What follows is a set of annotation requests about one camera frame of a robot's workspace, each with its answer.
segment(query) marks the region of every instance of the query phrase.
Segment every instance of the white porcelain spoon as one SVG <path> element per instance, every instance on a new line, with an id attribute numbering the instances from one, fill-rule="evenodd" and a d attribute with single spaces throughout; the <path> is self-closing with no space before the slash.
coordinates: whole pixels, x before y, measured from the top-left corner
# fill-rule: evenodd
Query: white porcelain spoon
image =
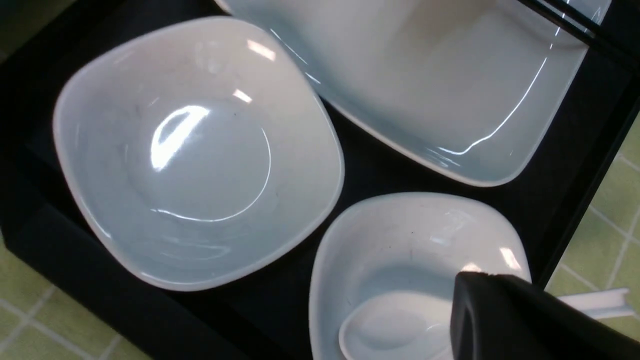
<path id="1" fill-rule="evenodd" d="M 559 297 L 595 318 L 633 315 L 628 289 Z M 450 360 L 451 301 L 424 293 L 393 291 L 358 306 L 342 323 L 340 349 L 347 360 Z"/>

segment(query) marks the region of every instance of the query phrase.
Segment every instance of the green tile floor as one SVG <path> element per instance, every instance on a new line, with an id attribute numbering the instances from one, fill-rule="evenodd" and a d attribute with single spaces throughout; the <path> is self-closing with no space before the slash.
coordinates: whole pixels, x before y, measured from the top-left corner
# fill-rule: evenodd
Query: green tile floor
<path id="1" fill-rule="evenodd" d="M 640 314 L 640 120 L 607 171 L 560 265 L 547 285 L 553 295 L 629 288 Z M 603 323 L 640 341 L 640 316 Z"/>
<path id="2" fill-rule="evenodd" d="M 73 1 L 0 0 L 0 63 Z M 626 287 L 627 301 L 640 314 L 639 217 L 640 120 L 605 176 L 547 291 L 560 296 Z M 640 316 L 603 323 L 640 341 Z M 0 235 L 0 360 L 9 359 L 148 357 L 10 254 Z"/>

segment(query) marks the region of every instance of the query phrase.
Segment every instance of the chopsticks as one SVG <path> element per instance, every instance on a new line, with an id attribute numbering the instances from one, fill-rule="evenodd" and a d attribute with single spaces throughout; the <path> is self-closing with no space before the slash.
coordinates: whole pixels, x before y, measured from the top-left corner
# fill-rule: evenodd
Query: chopsticks
<path id="1" fill-rule="evenodd" d="M 640 60 L 637 54 L 613 39 L 598 24 L 563 0 L 542 0 L 563 13 L 563 15 L 559 15 L 554 12 L 552 8 L 545 6 L 538 0 L 518 1 L 556 26 L 559 26 L 562 30 L 565 30 L 571 36 L 585 43 L 593 50 L 630 71 L 633 75 L 640 76 Z M 577 24 L 584 26 L 593 34 L 593 36 L 579 29 L 577 26 L 563 18 L 563 16 L 568 16 Z"/>

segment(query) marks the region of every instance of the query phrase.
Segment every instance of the black serving tray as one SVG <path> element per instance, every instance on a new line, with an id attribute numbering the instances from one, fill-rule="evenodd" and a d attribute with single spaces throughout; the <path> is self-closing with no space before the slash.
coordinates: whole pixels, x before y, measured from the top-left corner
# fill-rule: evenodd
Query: black serving tray
<path id="1" fill-rule="evenodd" d="M 317 246 L 348 206 L 394 192 L 485 202 L 518 231 L 544 286 L 631 123 L 640 83 L 589 51 L 533 159 L 495 188 L 457 183 L 405 158 L 325 104 L 344 151 L 342 195 L 326 221 L 272 265 L 220 288 L 176 293 L 124 270 L 80 215 L 55 155 L 51 115 L 66 80 L 134 37 L 223 15 L 210 0 L 77 0 L 0 65 L 0 220 L 6 246 L 154 358 L 310 359 L 308 291 Z M 613 0 L 603 25 L 640 53 L 640 12 Z"/>

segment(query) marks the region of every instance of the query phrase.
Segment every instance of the white bowl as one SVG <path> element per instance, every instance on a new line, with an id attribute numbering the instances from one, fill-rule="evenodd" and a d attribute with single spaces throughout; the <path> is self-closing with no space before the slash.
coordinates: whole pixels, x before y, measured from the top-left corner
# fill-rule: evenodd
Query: white bowl
<path id="1" fill-rule="evenodd" d="M 216 0 L 272 31 L 320 96 L 455 180 L 514 179 L 587 47 L 515 0 Z M 610 0 L 572 0 L 600 22 Z"/>
<path id="2" fill-rule="evenodd" d="M 171 290 L 233 281 L 304 240 L 344 177 L 327 114 L 269 34 L 229 17 L 139 37 L 81 69 L 56 150 L 98 239 Z"/>
<path id="3" fill-rule="evenodd" d="M 481 202 L 398 193 L 351 206 L 327 230 L 314 263 L 309 295 L 314 359 L 343 359 L 340 325 L 360 304 L 391 291 L 451 302 L 460 270 L 531 280 L 518 234 Z"/>

